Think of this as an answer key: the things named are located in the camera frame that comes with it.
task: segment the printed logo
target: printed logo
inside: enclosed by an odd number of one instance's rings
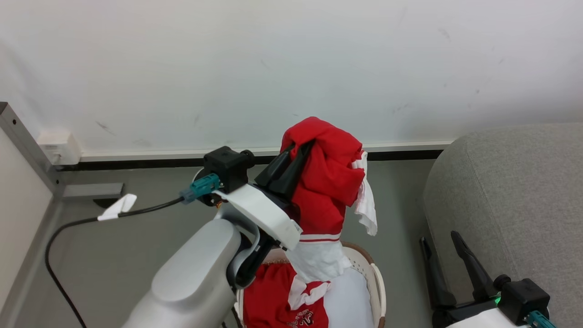
[[[296,314],[295,321],[288,322],[287,325],[291,328],[298,328],[299,326],[311,326],[314,324],[314,319],[312,318],[314,313],[310,310],[303,310]]]

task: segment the laundry basket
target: laundry basket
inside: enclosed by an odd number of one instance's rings
[[[385,312],[387,311],[387,295],[381,272],[374,264],[373,258],[360,246],[342,242],[344,254],[350,260],[352,268],[360,272],[366,279],[366,286],[370,294],[370,305],[373,309],[374,326],[385,326]],[[289,263],[282,249],[272,249],[263,263]],[[235,304],[237,316],[243,322],[243,290],[237,291]]]

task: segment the metal frame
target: metal frame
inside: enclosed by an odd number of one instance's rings
[[[122,183],[65,185],[62,174],[51,164],[36,140],[7,102],[0,102],[0,128],[16,146],[34,172],[44,182],[52,200],[37,228],[6,302],[0,309],[0,327],[12,328],[28,296],[38,268],[42,265],[44,246],[57,228],[64,200],[120,198]]]
[[[53,194],[60,195],[64,184],[59,180],[59,172],[53,167],[36,140],[6,102],[0,102],[0,128],[4,130],[48,189]]]

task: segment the gray sofa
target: gray sofa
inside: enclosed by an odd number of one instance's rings
[[[583,327],[583,124],[477,132],[436,160],[423,195],[446,282],[460,301],[472,285],[450,231],[492,279],[530,278],[551,296],[557,327]]]

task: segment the electrical outlet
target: electrical outlet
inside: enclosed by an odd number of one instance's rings
[[[42,132],[37,143],[53,165],[75,165],[81,149],[70,132]]]

